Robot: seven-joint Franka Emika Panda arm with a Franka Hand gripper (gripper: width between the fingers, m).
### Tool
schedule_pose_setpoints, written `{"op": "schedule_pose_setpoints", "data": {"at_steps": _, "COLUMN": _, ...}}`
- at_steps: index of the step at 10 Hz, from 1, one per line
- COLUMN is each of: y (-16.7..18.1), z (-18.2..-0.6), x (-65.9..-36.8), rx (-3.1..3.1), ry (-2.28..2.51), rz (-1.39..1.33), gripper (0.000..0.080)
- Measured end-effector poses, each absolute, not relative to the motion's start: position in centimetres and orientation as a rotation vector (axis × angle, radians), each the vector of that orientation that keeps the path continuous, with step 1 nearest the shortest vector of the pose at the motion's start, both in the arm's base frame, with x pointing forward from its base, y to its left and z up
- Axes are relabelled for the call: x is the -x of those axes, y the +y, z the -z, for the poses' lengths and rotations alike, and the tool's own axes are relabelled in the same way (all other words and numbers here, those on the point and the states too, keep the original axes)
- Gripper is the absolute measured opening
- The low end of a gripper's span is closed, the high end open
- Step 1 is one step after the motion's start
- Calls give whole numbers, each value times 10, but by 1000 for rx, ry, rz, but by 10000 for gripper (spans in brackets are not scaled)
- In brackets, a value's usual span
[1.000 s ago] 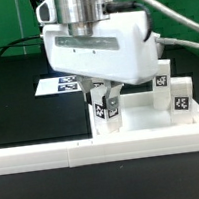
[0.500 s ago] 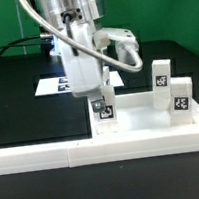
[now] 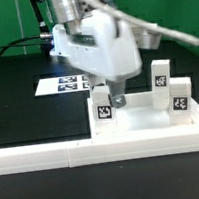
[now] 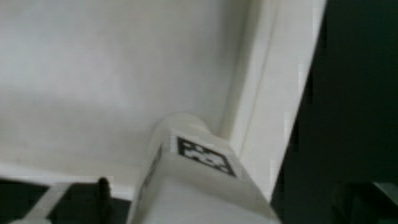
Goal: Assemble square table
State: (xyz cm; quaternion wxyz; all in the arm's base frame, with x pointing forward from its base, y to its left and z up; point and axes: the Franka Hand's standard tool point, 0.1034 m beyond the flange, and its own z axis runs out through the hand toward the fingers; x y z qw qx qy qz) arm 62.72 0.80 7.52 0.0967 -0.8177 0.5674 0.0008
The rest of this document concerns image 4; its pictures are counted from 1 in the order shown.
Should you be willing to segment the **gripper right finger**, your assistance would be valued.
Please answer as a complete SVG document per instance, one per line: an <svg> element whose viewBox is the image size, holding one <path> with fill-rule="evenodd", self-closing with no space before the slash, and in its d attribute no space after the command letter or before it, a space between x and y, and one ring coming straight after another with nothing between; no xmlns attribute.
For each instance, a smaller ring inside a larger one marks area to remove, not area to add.
<svg viewBox="0 0 398 224"><path fill-rule="evenodd" d="M398 224L398 185L341 183L333 189L330 224Z"/></svg>

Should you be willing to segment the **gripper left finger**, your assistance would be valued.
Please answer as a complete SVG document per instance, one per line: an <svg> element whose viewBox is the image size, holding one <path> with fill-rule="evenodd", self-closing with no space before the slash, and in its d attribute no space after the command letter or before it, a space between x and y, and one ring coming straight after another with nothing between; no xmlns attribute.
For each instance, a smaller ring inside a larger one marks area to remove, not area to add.
<svg viewBox="0 0 398 224"><path fill-rule="evenodd" d="M113 215L110 183L56 183L15 224L110 224Z"/></svg>

